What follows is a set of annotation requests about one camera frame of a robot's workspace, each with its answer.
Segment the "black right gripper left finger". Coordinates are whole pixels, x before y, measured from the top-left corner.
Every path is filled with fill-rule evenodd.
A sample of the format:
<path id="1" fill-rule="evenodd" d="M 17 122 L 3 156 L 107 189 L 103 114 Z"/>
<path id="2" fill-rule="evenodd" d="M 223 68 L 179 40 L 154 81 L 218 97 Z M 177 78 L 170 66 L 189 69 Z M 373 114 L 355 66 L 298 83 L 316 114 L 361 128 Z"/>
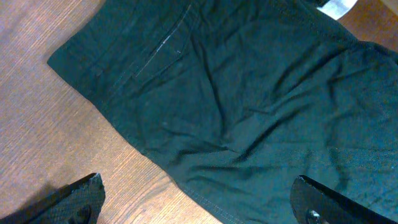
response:
<path id="1" fill-rule="evenodd" d="M 96 224 L 104 201 L 101 176 L 92 173 L 2 218 L 1 224 Z"/>

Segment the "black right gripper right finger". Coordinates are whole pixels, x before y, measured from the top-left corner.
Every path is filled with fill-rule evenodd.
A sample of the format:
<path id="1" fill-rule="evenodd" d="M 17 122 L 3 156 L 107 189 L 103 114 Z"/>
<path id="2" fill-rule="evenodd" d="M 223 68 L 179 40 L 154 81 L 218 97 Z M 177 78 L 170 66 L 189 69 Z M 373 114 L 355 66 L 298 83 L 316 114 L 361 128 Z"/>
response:
<path id="1" fill-rule="evenodd" d="M 397 224 L 306 175 L 295 178 L 290 205 L 299 224 Z"/>

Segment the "dark blue shorts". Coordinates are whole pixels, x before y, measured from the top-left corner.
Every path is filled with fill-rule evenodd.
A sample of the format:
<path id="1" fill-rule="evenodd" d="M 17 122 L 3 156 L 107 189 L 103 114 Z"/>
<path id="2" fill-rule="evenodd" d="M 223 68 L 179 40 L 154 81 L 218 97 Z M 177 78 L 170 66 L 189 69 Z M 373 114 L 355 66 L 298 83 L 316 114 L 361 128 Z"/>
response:
<path id="1" fill-rule="evenodd" d="M 221 221 L 300 174 L 397 218 L 397 54 L 308 1 L 107 0 L 47 63 Z"/>

